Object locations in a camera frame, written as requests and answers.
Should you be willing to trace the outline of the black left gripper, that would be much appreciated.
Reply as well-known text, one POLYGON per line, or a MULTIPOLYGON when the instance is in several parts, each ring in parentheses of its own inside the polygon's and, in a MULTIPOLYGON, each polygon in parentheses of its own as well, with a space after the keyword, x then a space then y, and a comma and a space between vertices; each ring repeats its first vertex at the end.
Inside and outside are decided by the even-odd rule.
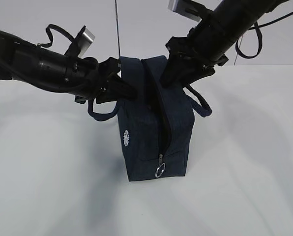
POLYGON ((88 78, 89 84, 81 91, 84 94, 76 94, 74 102, 85 104, 95 100, 96 104, 117 102, 120 99, 134 100, 137 98, 137 90, 124 81, 120 72, 120 60, 110 57, 98 64, 98 69, 92 77, 88 78))

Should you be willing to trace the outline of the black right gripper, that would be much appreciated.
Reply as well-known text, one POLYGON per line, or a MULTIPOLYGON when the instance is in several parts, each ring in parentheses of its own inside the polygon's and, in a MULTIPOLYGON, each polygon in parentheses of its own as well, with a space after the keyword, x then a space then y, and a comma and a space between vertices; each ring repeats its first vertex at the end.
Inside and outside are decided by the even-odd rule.
POLYGON ((195 69, 192 58, 206 66, 223 66, 228 61, 228 32, 222 27, 191 28, 186 37, 171 37, 166 48, 170 55, 160 83, 169 87, 180 81, 184 88, 215 73, 214 68, 195 69))

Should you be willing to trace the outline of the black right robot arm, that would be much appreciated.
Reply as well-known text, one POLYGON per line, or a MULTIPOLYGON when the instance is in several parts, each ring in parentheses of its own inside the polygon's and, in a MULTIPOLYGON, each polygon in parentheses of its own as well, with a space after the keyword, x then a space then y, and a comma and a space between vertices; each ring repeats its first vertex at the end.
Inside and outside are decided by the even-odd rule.
POLYGON ((197 21, 186 37, 172 37, 166 44, 169 59, 160 83, 183 87, 215 73, 215 65, 223 66, 226 51, 248 30, 255 29, 262 48, 262 34, 257 21, 272 12, 282 0, 223 0, 210 10, 193 0, 172 0, 168 9, 197 21))

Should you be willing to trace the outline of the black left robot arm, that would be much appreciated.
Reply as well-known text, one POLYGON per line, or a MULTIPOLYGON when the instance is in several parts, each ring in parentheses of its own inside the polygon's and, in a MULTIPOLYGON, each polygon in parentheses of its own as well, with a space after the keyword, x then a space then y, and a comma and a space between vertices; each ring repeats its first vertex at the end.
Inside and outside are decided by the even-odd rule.
POLYGON ((48 43, 33 44, 0 30, 0 80, 72 94, 80 104, 137 97, 136 89, 118 75, 119 59, 110 57, 98 62, 83 56, 95 39, 86 26, 73 37, 63 28, 49 24, 46 35, 48 43))

